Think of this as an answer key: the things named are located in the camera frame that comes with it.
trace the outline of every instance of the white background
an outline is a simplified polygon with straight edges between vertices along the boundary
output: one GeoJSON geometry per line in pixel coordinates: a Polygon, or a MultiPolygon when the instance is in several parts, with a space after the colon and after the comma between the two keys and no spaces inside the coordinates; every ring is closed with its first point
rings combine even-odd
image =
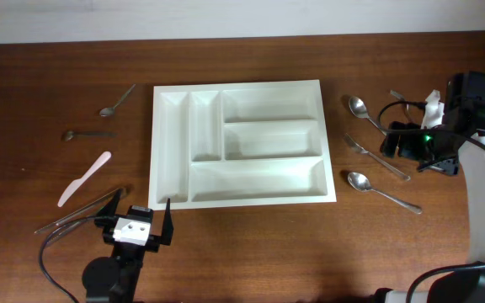
{"type": "Polygon", "coordinates": [[[0,0],[0,43],[485,29],[485,0],[0,0]]]}

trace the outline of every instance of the white plastic knife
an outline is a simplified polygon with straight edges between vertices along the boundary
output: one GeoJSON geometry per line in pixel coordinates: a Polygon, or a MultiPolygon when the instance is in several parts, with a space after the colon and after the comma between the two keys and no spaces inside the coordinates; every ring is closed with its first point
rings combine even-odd
{"type": "Polygon", "coordinates": [[[91,175],[99,170],[109,159],[111,158],[111,152],[105,151],[100,155],[100,157],[93,163],[93,166],[85,174],[80,178],[72,181],[68,184],[67,189],[63,192],[61,197],[59,198],[59,202],[57,202],[57,206],[62,207],[65,202],[67,202],[68,198],[74,194],[74,192],[82,186],[82,184],[89,178],[91,175]]]}

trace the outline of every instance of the cable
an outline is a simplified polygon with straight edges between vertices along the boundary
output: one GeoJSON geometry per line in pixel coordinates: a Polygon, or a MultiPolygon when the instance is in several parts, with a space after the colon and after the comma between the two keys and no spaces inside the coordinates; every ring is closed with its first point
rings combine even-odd
{"type": "Polygon", "coordinates": [[[44,266],[44,261],[42,260],[42,255],[43,255],[43,252],[44,252],[44,250],[46,248],[46,245],[51,240],[51,238],[55,237],[61,230],[65,229],[65,228],[67,228],[69,226],[71,226],[74,223],[83,222],[83,221],[91,221],[91,220],[95,220],[95,219],[109,219],[109,220],[113,220],[114,217],[112,217],[112,216],[102,216],[102,215],[91,215],[91,216],[87,216],[87,217],[84,217],[84,218],[76,219],[76,220],[73,220],[73,221],[68,221],[67,223],[63,224],[61,227],[59,227],[56,230],[54,230],[50,235],[48,235],[48,237],[46,237],[46,239],[40,245],[40,250],[39,250],[39,266],[40,266],[40,271],[48,279],[48,282],[52,283],[58,290],[62,291],[63,294],[67,295],[72,300],[72,302],[74,302],[74,303],[78,303],[78,300],[76,299],[76,297],[74,295],[72,295],[64,287],[62,287],[59,283],[57,283],[50,276],[50,274],[48,274],[48,271],[46,270],[46,267],[44,266]]]}
{"type": "MultiPolygon", "coordinates": [[[[422,103],[415,103],[415,102],[408,102],[408,101],[397,101],[393,102],[391,104],[388,104],[385,106],[379,115],[377,116],[377,124],[379,128],[383,131],[385,131],[387,134],[395,134],[395,135],[422,135],[422,134],[447,134],[449,136],[456,136],[460,137],[461,139],[464,139],[465,141],[468,141],[469,143],[481,148],[482,150],[485,151],[485,145],[482,144],[480,141],[474,140],[471,137],[464,136],[461,134],[457,134],[454,131],[451,130],[442,130],[442,129],[424,129],[424,130],[389,130],[383,128],[381,125],[381,116],[383,113],[390,108],[393,105],[396,104],[413,104],[420,108],[420,105],[422,103]]],[[[417,286],[421,284],[424,280],[426,280],[429,277],[432,277],[436,274],[444,274],[444,273],[450,273],[450,272],[461,272],[461,271],[468,271],[468,270],[479,270],[479,269],[485,269],[485,263],[474,263],[474,264],[462,264],[462,265],[451,265],[451,266],[445,266],[442,268],[436,268],[432,269],[424,274],[421,274],[418,278],[416,278],[412,283],[411,286],[409,286],[409,290],[407,292],[407,297],[405,299],[406,303],[411,303],[411,299],[413,298],[414,291],[417,289],[417,286]]]]}

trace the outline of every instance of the spoon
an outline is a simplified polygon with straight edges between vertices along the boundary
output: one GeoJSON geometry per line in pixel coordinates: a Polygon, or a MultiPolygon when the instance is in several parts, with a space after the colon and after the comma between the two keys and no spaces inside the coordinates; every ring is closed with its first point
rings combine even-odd
{"type": "Polygon", "coordinates": [[[351,113],[353,113],[357,118],[368,119],[375,127],[377,127],[380,132],[383,133],[383,135],[386,136],[386,132],[381,130],[377,123],[370,117],[366,105],[364,105],[364,102],[359,97],[351,96],[349,98],[349,109],[351,109],[351,113]]]}
{"type": "Polygon", "coordinates": [[[402,201],[398,198],[394,198],[389,194],[385,194],[378,189],[372,188],[371,185],[370,185],[370,180],[368,180],[368,178],[365,175],[363,175],[362,173],[349,173],[349,175],[347,176],[347,180],[348,180],[349,184],[351,184],[351,186],[353,186],[353,188],[358,190],[358,191],[367,192],[367,191],[373,190],[376,193],[382,194],[385,197],[387,197],[388,199],[391,199],[392,201],[400,204],[401,206],[405,207],[406,209],[411,210],[413,213],[415,213],[417,215],[422,214],[422,208],[420,208],[420,206],[412,205],[411,203],[402,201]]]}
{"type": "Polygon", "coordinates": [[[70,141],[75,136],[105,136],[105,137],[115,137],[115,134],[108,131],[73,131],[68,130],[63,135],[64,141],[70,141]]]}
{"type": "Polygon", "coordinates": [[[372,154],[371,152],[367,151],[366,149],[364,149],[364,147],[360,146],[357,142],[355,142],[353,140],[353,138],[351,138],[351,136],[349,136],[348,134],[344,134],[344,141],[345,141],[345,143],[347,143],[347,145],[349,147],[351,147],[351,149],[354,152],[357,152],[357,153],[359,153],[361,155],[368,155],[368,156],[374,158],[374,160],[378,161],[382,166],[390,169],[391,172],[393,172],[396,175],[400,176],[400,178],[402,178],[404,181],[411,180],[411,177],[409,177],[405,173],[400,172],[399,169],[393,167],[392,165],[388,164],[387,162],[384,162],[378,156],[376,156],[376,155],[372,154]]]}
{"type": "Polygon", "coordinates": [[[135,86],[135,84],[132,84],[131,88],[129,88],[129,90],[127,90],[126,93],[121,96],[121,98],[119,99],[119,101],[113,107],[105,108],[105,109],[100,110],[100,115],[102,117],[110,117],[110,116],[113,116],[115,114],[115,108],[117,106],[119,106],[120,104],[122,104],[123,101],[125,101],[125,98],[129,95],[129,93],[131,93],[132,89],[134,89],[134,86],[135,86]]]}

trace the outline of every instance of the wood grain surface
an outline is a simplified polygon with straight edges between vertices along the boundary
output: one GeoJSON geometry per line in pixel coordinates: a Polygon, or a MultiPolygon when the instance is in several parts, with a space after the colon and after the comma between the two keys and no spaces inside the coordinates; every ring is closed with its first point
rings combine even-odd
{"type": "MultiPolygon", "coordinates": [[[[120,184],[133,187],[120,213],[147,205],[158,85],[319,79],[338,202],[175,210],[172,246],[146,255],[136,300],[340,302],[381,287],[406,290],[426,270],[463,263],[462,173],[416,173],[415,162],[391,160],[412,176],[405,183],[355,155],[344,132],[372,152],[383,137],[346,109],[343,96],[363,98],[375,115],[394,101],[390,89],[420,101],[432,89],[444,94],[448,78],[468,70],[485,72],[485,32],[0,45],[0,302],[69,301],[39,270],[37,228],[120,184]],[[132,83],[139,84],[116,116],[100,118],[132,83]],[[65,130],[117,137],[63,142],[65,130]],[[112,159],[58,208],[65,187],[103,151],[112,159]],[[345,174],[354,170],[424,213],[353,190],[345,174]]],[[[385,121],[404,119],[394,110],[385,121]]],[[[83,269],[110,253],[100,230],[87,225],[50,247],[45,262],[84,300],[83,269]]]]}

